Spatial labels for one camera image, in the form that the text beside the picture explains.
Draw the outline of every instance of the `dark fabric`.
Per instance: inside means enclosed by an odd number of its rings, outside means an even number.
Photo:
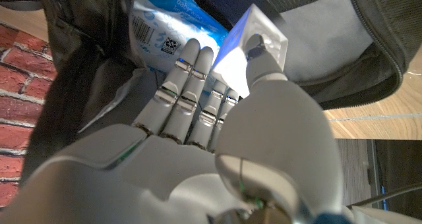
[[[320,88],[313,96],[324,109],[362,105],[384,99],[402,83],[402,75],[422,43],[422,0],[352,0],[380,55],[365,60]]]
[[[129,45],[132,0],[42,0],[57,78],[31,135],[21,185],[55,152],[74,142],[97,69],[110,58],[140,61]]]
[[[377,140],[380,181],[385,191],[422,182],[422,141]],[[386,200],[387,209],[422,219],[422,190]]]

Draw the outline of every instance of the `wooden floor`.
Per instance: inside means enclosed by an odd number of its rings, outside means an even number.
[[[337,140],[344,174],[343,204],[349,205],[371,197],[368,182],[366,140]]]

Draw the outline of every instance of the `blue package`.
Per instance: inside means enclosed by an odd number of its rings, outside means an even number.
[[[164,72],[191,38],[211,47],[215,59],[228,33],[194,0],[135,0],[133,31],[146,64]]]

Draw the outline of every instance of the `black backpack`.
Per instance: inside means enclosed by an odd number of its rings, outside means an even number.
[[[296,82],[323,109],[364,105],[393,94],[422,42],[422,0],[351,2],[373,43],[329,79]],[[58,76],[32,133],[22,181],[48,157],[76,140],[84,117],[98,112],[86,109],[92,106],[93,91],[101,95],[101,101],[95,102],[95,108],[101,108],[130,79],[132,71],[145,66],[129,33],[133,0],[0,0],[0,5],[18,10],[36,9],[40,3],[48,21]],[[205,9],[216,15],[213,7]],[[227,24],[224,16],[215,18]],[[94,80],[101,66],[118,78],[107,88],[98,88]]]

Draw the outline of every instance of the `small white box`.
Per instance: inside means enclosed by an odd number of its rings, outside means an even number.
[[[287,38],[255,4],[252,4],[226,36],[211,70],[214,78],[235,90],[242,98],[249,95],[244,48],[254,34],[263,37],[268,52],[276,59],[281,69],[284,69],[286,60]]]

